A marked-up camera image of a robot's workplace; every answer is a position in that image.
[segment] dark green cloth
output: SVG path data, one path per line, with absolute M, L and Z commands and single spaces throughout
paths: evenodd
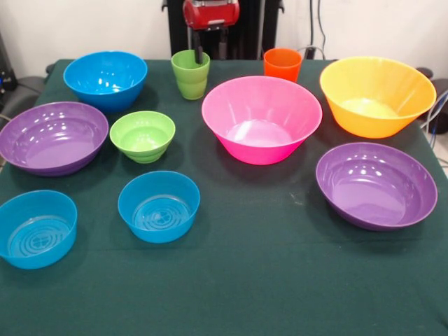
M 76 100 L 62 80 L 68 63 L 57 63 L 38 104 Z M 410 125 L 378 142 L 426 166 L 439 190 L 434 212 L 398 232 L 342 220 L 314 168 L 328 149 L 364 139 L 335 124 L 319 87 L 326 64 L 305 61 L 300 73 L 322 103 L 322 125 L 279 164 L 233 159 L 202 122 L 202 100 L 184 100 L 170 63 L 153 61 L 131 111 L 160 111 L 176 123 L 159 161 L 137 164 L 107 139 L 71 176 L 42 178 L 6 165 L 0 203 L 59 190 L 76 202 L 79 220 L 72 251 L 53 266 L 23 271 L 0 262 L 0 335 L 448 335 L 447 178 Z M 213 61 L 207 89 L 262 73 L 261 62 Z M 152 245 L 128 230 L 117 200 L 131 179 L 159 169 L 191 177 L 202 203 L 186 236 Z

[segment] pink bowl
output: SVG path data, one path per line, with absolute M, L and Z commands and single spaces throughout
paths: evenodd
M 229 80 L 205 97 L 202 117 L 238 160 L 270 165 L 286 159 L 322 120 L 322 109 L 302 86 L 275 77 Z

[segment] plastic bowl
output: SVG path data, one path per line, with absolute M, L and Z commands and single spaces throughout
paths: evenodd
M 361 228 L 387 231 L 426 218 L 437 203 L 432 176 L 413 157 L 376 143 L 348 143 L 318 162 L 316 178 L 335 210 Z
M 0 256 L 32 270 L 56 263 L 76 239 L 78 211 L 57 191 L 26 192 L 0 206 Z
M 320 125 L 318 100 L 302 86 L 269 76 L 248 76 L 215 87 L 202 117 L 238 160 L 270 165 L 286 159 Z
M 199 204 L 199 189 L 187 176 L 175 171 L 152 171 L 123 188 L 118 211 L 138 238 L 161 244 L 189 231 Z
M 109 124 L 96 108 L 61 101 L 31 108 L 0 132 L 0 156 L 29 173 L 62 176 L 93 160 Z
M 350 57 L 328 65 L 321 88 L 336 122 L 360 137 L 392 136 L 431 108 L 436 93 L 420 71 L 380 57 Z
M 138 163 L 158 160 L 171 143 L 176 126 L 165 114 L 154 111 L 129 113 L 111 127 L 112 143 Z
M 74 60 L 64 82 L 82 101 L 104 113 L 128 109 L 143 88 L 148 66 L 123 51 L 101 51 Z

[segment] bowl rim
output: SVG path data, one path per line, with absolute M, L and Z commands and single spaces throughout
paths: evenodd
M 428 176 L 429 176 L 429 181 L 430 181 L 430 185 L 433 187 L 433 191 L 434 191 L 434 202 L 433 205 L 430 207 L 429 210 L 427 210 L 423 215 L 421 215 L 420 217 L 418 217 L 415 220 L 409 221 L 407 223 L 403 223 L 400 225 L 392 225 L 392 224 L 379 224 L 379 223 L 375 223 L 372 222 L 370 220 L 365 220 L 362 218 L 359 218 L 355 215 L 353 215 L 352 213 L 349 213 L 347 211 L 345 211 L 344 209 L 341 209 L 334 201 L 333 199 L 324 191 L 322 184 L 321 184 L 321 179 L 319 178 L 319 175 L 317 174 L 317 171 L 320 167 L 320 165 L 322 164 L 322 161 L 326 158 L 327 155 L 329 155 L 331 152 L 333 151 L 337 151 L 343 147 L 350 147 L 350 146 L 371 146 L 371 147 L 376 147 L 376 148 L 385 148 L 388 151 L 392 151 L 395 153 L 399 153 L 402 156 L 405 156 L 407 158 L 409 158 L 411 161 L 413 161 L 413 163 L 415 163 L 416 165 L 418 165 Z M 438 189 L 437 189 L 437 185 L 435 184 L 434 178 L 433 176 L 429 173 L 429 171 L 414 157 L 412 157 L 411 155 L 397 149 L 391 146 L 387 146 L 387 145 L 383 145 L 380 143 L 375 143 L 375 142 L 366 142 L 366 141 L 359 141 L 359 142 L 349 142 L 349 143 L 343 143 L 342 145 L 338 145 L 336 147 L 331 148 L 330 150 L 327 150 L 322 156 L 321 158 L 318 160 L 317 164 L 316 164 L 316 168 L 314 171 L 314 175 L 317 181 L 317 185 L 319 186 L 319 189 L 321 190 L 321 193 L 325 196 L 325 198 L 329 201 L 329 203 L 333 204 L 335 207 L 337 207 L 337 209 L 339 211 L 341 211 L 342 213 L 355 218 L 357 221 L 363 221 L 364 223 L 367 223 L 368 225 L 372 226 L 372 227 L 377 227 L 377 228 L 395 228 L 395 229 L 400 229 L 400 228 L 406 228 L 408 226 L 412 226 L 415 225 L 419 222 L 421 222 L 422 220 L 424 220 L 426 217 L 428 217 L 434 210 L 434 208 L 437 205 L 438 202 Z
M 120 90 L 120 91 L 118 91 L 118 92 L 98 92 L 98 93 L 92 93 L 92 92 L 86 92 L 86 91 L 83 91 L 83 90 L 79 90 L 78 88 L 75 88 L 74 86 L 72 86 L 71 84 L 69 84 L 69 82 L 67 81 L 67 71 L 70 70 L 70 68 L 73 66 L 73 64 L 75 64 L 75 62 L 77 62 L 77 61 L 79 61 L 79 60 L 84 60 L 85 58 L 88 58 L 88 57 L 91 57 L 91 56 L 94 56 L 94 55 L 98 55 L 98 54 L 111 54 L 111 53 L 116 53 L 116 54 L 126 54 L 126 55 L 133 56 L 133 57 L 137 58 L 138 60 L 140 60 L 140 61 L 143 63 L 144 67 L 145 67 L 145 71 L 144 71 L 143 76 L 142 76 L 138 81 L 136 81 L 133 85 L 131 85 L 131 86 L 129 86 L 129 87 L 126 87 L 125 89 Z M 132 88 L 135 88 L 138 84 L 140 84 L 141 82 L 143 82 L 143 81 L 146 79 L 146 76 L 147 76 L 147 75 L 148 75 L 148 65 L 147 65 L 147 63 L 145 62 L 145 60 L 142 59 L 141 57 L 139 57 L 139 56 L 137 56 L 137 55 L 135 55 L 135 54 L 133 54 L 133 53 L 131 53 L 131 52 L 127 52 L 127 51 L 121 51 L 121 50 L 103 50 L 103 51 L 91 52 L 90 54 L 86 54 L 86 55 L 83 55 L 83 56 L 81 56 L 81 57 L 78 57 L 78 58 L 74 59 L 73 61 L 70 62 L 69 65 L 67 65 L 67 67 L 66 67 L 65 70 L 64 70 L 64 73 L 62 74 L 62 77 L 63 77 L 63 79 L 64 79 L 64 83 L 65 83 L 65 85 L 67 85 L 67 86 L 68 86 L 71 90 L 73 90 L 74 92 L 79 92 L 79 93 L 82 93 L 82 94 L 84 94 L 84 95 L 91 95 L 91 96 L 106 96 L 106 95 L 116 95 L 116 94 L 118 94 L 118 93 L 120 93 L 120 92 L 125 92 L 125 91 L 128 91 L 128 90 L 131 90 Z
M 210 96 L 211 93 L 215 92 L 215 90 L 217 90 L 218 88 L 221 88 L 222 86 L 226 86 L 229 85 L 230 83 L 236 82 L 236 81 L 247 81 L 248 79 L 259 79 L 262 78 L 262 81 L 272 81 L 272 82 L 278 82 L 278 83 L 283 83 L 284 85 L 289 85 L 289 86 L 294 86 L 295 88 L 298 88 L 299 90 L 303 91 L 306 95 L 308 95 L 311 100 L 315 103 L 316 107 L 317 107 L 317 111 L 318 111 L 318 122 L 316 122 L 315 126 L 313 126 L 309 132 L 307 132 L 304 136 L 300 137 L 299 139 L 296 139 L 294 141 L 289 141 L 289 142 L 285 142 L 281 145 L 270 145 L 270 146 L 250 146 L 250 145 L 246 145 L 245 143 L 241 143 L 238 141 L 233 141 L 227 138 L 226 134 L 222 134 L 221 132 L 216 132 L 209 124 L 209 122 L 207 121 L 207 118 L 205 117 L 205 113 L 204 113 L 204 106 L 207 104 L 207 102 L 210 100 Z M 242 77 L 237 77 L 237 78 L 233 78 L 230 80 L 227 80 L 225 82 L 222 82 L 221 84 L 217 85 L 216 87 L 214 87 L 212 90 L 210 90 L 210 92 L 207 94 L 207 96 L 204 98 L 204 101 L 202 102 L 202 119 L 205 122 L 205 124 L 207 125 L 207 127 L 218 137 L 224 138 L 226 141 L 232 143 L 232 144 L 237 144 L 239 146 L 244 146 L 247 148 L 281 148 L 281 147 L 287 147 L 293 144 L 298 144 L 301 143 L 302 141 L 306 140 L 307 138 L 309 138 L 313 133 L 315 133 L 315 131 L 319 128 L 319 126 L 322 123 L 322 118 L 323 118 L 323 112 L 322 112 L 322 105 L 319 102 L 319 100 L 316 98 L 316 96 L 314 96 L 314 94 L 312 94 L 311 91 L 309 91 L 307 88 L 291 82 L 290 80 L 286 80 L 286 79 L 282 79 L 282 78 L 277 78 L 277 77 L 271 77 L 271 76 L 242 76 Z
M 130 116 L 135 116 L 135 115 L 137 115 L 137 114 L 142 114 L 142 115 L 146 114 L 146 115 L 148 115 L 148 116 L 154 116 L 154 115 L 162 116 L 163 118 L 167 119 L 167 120 L 169 121 L 169 123 L 172 125 L 172 127 L 173 127 L 172 135 L 169 136 L 168 140 L 166 140 L 164 143 L 162 143 L 162 144 L 159 145 L 158 147 L 153 148 L 153 149 L 151 149 L 151 150 L 148 150 L 148 149 L 146 149 L 146 150 L 130 150 L 130 149 L 125 148 L 125 147 L 123 147 L 123 146 L 119 146 L 119 145 L 117 144 L 117 142 L 115 141 L 116 139 L 115 139 L 115 140 L 113 139 L 114 137 L 112 136 L 112 130 L 114 129 L 114 127 L 118 127 L 117 125 L 119 125 L 120 123 L 122 123 L 124 119 L 129 118 Z M 127 152 L 129 152 L 129 153 L 145 153 L 145 152 L 148 152 L 148 151 L 154 151 L 154 150 L 156 150 L 156 149 L 158 149 L 158 148 L 161 148 L 161 147 L 166 146 L 167 144 L 169 144 L 169 143 L 173 140 L 174 135 L 176 134 L 176 124 L 174 123 L 174 121 L 173 121 L 168 115 L 166 115 L 166 114 L 164 114 L 164 113 L 162 113 L 162 112 L 157 112 L 157 111 L 146 111 L 146 110 L 145 110 L 145 111 L 135 111 L 135 112 L 131 112 L 131 113 L 125 114 L 125 115 L 123 115 L 122 117 L 120 117 L 119 119 L 117 119 L 117 120 L 112 124 L 112 126 L 111 126 L 111 128 L 110 128 L 110 130 L 109 130 L 108 133 L 109 133 L 109 138 L 111 139 L 112 144 L 113 144 L 116 148 L 118 148 L 120 151 L 127 151 Z
M 396 117 L 390 117 L 390 116 L 375 116 L 372 117 L 371 115 L 364 115 L 352 110 L 349 110 L 347 108 L 344 108 L 341 104 L 337 103 L 334 100 L 334 97 L 331 97 L 331 94 L 328 94 L 327 90 L 324 90 L 324 85 L 323 85 L 323 77 L 326 75 L 326 73 L 328 72 L 328 69 L 331 69 L 333 67 L 335 67 L 335 64 L 340 64 L 343 62 L 350 62 L 353 60 L 378 60 L 378 61 L 382 61 L 382 62 L 389 62 L 389 63 L 394 63 L 395 65 L 398 65 L 400 67 L 405 67 L 408 68 L 409 70 L 412 70 L 412 72 L 416 73 L 420 78 L 423 79 L 423 81 L 426 82 L 426 84 L 429 84 L 429 87 L 432 88 L 432 92 L 433 92 L 433 98 L 431 99 L 431 104 L 429 104 L 426 108 L 424 108 L 422 111 L 420 112 L 416 112 L 413 114 L 409 114 L 409 115 L 397 115 Z M 338 107 L 340 107 L 341 109 L 344 109 L 345 111 L 348 111 L 350 113 L 354 113 L 358 116 L 363 116 L 366 118 L 371 118 L 371 119 L 375 119 L 375 120 L 404 120 L 404 119 L 413 119 L 413 118 L 417 118 L 419 117 L 421 114 L 427 112 L 435 103 L 435 100 L 437 99 L 437 92 L 435 90 L 434 84 L 432 84 L 432 82 L 425 76 L 423 75 L 420 71 L 418 71 L 417 69 L 413 68 L 412 66 L 397 61 L 395 59 L 390 59 L 390 58 L 386 58 L 386 57 L 378 57 L 378 56 L 351 56 L 351 57 L 345 57 L 342 59 L 338 59 L 334 62 L 329 63 L 329 65 L 327 65 L 321 72 L 321 75 L 319 76 L 319 85 L 321 86 L 321 90 L 322 93 L 325 95 L 326 99 L 330 100 L 332 103 L 334 103 L 335 105 L 337 105 Z
M 185 179 L 185 180 L 189 181 L 191 183 L 191 185 L 194 187 L 193 189 L 194 189 L 195 193 L 197 194 L 197 204 L 196 204 L 195 208 L 192 209 L 191 214 L 189 215 L 188 219 L 183 221 L 180 225 L 178 225 L 178 226 L 176 226 L 174 228 L 168 227 L 168 228 L 157 230 L 157 231 L 143 229 L 143 228 L 140 228 L 140 227 L 136 227 L 133 223 L 128 223 L 125 220 L 125 217 L 123 216 L 122 209 L 121 209 L 121 206 L 120 206 L 121 199 L 123 197 L 123 193 L 124 193 L 125 189 L 127 189 L 131 184 L 137 182 L 139 179 L 142 179 L 144 176 L 147 176 L 147 175 L 166 175 L 166 174 L 180 176 L 182 179 Z M 160 232 L 168 232 L 168 231 L 174 230 L 175 228 L 178 228 L 179 226 L 185 225 L 192 217 L 194 217 L 196 215 L 197 210 L 200 207 L 200 204 L 201 204 L 201 191 L 200 191 L 199 187 L 197 186 L 196 182 L 194 182 L 189 176 L 187 176 L 185 174 L 182 174 L 182 173 L 179 173 L 177 171 L 172 171 L 172 170 L 155 170 L 155 171 L 150 171 L 148 173 L 145 173 L 145 174 L 139 175 L 137 177 L 134 177 L 131 181 L 126 183 L 126 185 L 123 187 L 123 189 L 120 191 L 120 194 L 118 195 L 117 207 L 118 207 L 118 213 L 120 214 L 121 219 L 123 219 L 123 221 L 126 223 L 126 225 L 128 227 L 133 227 L 134 229 L 139 230 L 139 231 L 143 231 L 143 232 L 160 233 Z
M 68 196 L 67 194 L 60 192 L 60 191 L 56 191 L 56 190 L 51 190 L 51 189 L 40 189 L 40 190 L 33 190 L 33 191 L 28 191 L 28 192 L 23 192 L 22 194 L 16 195 L 13 198 L 8 199 L 6 202 L 4 202 L 0 208 L 2 208 L 3 206 L 10 204 L 12 202 L 16 202 L 18 199 L 26 196 L 26 195 L 32 195 L 32 194 L 43 194 L 43 193 L 51 193 L 51 194 L 55 194 L 55 195 L 59 195 L 60 197 L 62 196 L 64 199 L 69 201 L 69 205 L 70 207 L 72 207 L 72 210 L 74 210 L 75 213 L 75 218 L 73 220 L 73 225 L 70 227 L 69 233 L 67 234 L 67 236 L 65 236 L 61 241 L 59 241 L 56 245 L 51 246 L 50 248 L 39 252 L 37 254 L 34 255 L 27 255 L 25 257 L 15 257 L 15 256 L 11 256 L 11 255 L 6 255 L 6 254 L 2 254 L 0 252 L 0 257 L 8 259 L 8 260 L 12 260 L 12 259 L 19 259 L 19 260 L 23 260 L 23 259 L 27 259 L 27 258 L 33 258 L 36 256 L 41 256 L 44 253 L 47 253 L 51 250 L 53 250 L 56 246 L 59 246 L 60 244 L 62 244 L 63 241 L 67 240 L 68 237 L 71 235 L 71 233 L 76 230 L 76 227 L 78 226 L 78 207 L 76 206 L 76 203 L 72 200 L 72 198 L 70 196 Z
M 38 109 L 42 109 L 43 107 L 46 106 L 51 106 L 51 105 L 60 105 L 60 104 L 70 104 L 70 105 L 78 105 L 78 106 L 84 106 L 87 109 L 90 109 L 91 112 L 96 113 L 100 118 L 101 121 L 103 123 L 103 125 L 101 125 L 101 129 L 106 130 L 101 138 L 101 141 L 98 143 L 97 146 L 95 146 L 87 155 L 84 155 L 82 158 L 77 159 L 76 161 L 72 161 L 70 163 L 66 163 L 60 166 L 49 166 L 49 167 L 32 167 L 32 166 L 28 166 L 28 165 L 24 165 L 24 164 L 20 164 L 18 162 L 12 161 L 11 157 L 9 155 L 5 155 L 5 153 L 2 152 L 2 147 L 0 146 L 0 155 L 2 156 L 3 159 L 5 159 L 6 161 L 8 161 L 9 163 L 11 163 L 13 166 L 28 170 L 29 172 L 42 172 L 42 171 L 47 171 L 47 170 L 51 170 L 51 171 L 59 171 L 59 170 L 63 170 L 66 167 L 69 167 L 71 165 L 75 165 L 78 162 L 82 162 L 85 158 L 87 158 L 88 156 L 90 156 L 91 154 L 95 153 L 96 151 L 98 151 L 101 146 L 103 146 L 104 141 L 107 138 L 107 135 L 109 133 L 109 122 L 106 118 L 106 116 L 97 108 L 88 105 L 88 104 L 84 104 L 78 101 L 54 101 L 52 103 L 47 103 L 47 104 L 42 104 L 42 105 L 38 105 L 35 107 L 31 107 L 29 109 L 27 109 L 26 111 L 23 111 L 19 114 L 17 114 L 13 119 L 11 119 L 4 127 L 3 129 L 0 131 L 0 139 L 1 139 L 1 135 L 3 134 L 3 132 L 5 132 L 9 127 L 11 127 L 10 125 L 13 124 L 15 122 L 15 120 L 19 120 L 21 118 L 23 118 L 23 116 L 28 115 L 30 113 L 33 113 L 35 110 Z

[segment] cup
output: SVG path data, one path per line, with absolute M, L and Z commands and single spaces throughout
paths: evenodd
M 205 93 L 210 56 L 203 52 L 202 58 L 202 64 L 196 63 L 194 50 L 179 51 L 171 58 L 177 86 L 185 99 L 196 100 Z
M 274 48 L 265 52 L 265 76 L 297 82 L 302 56 L 298 51 L 287 48 Z

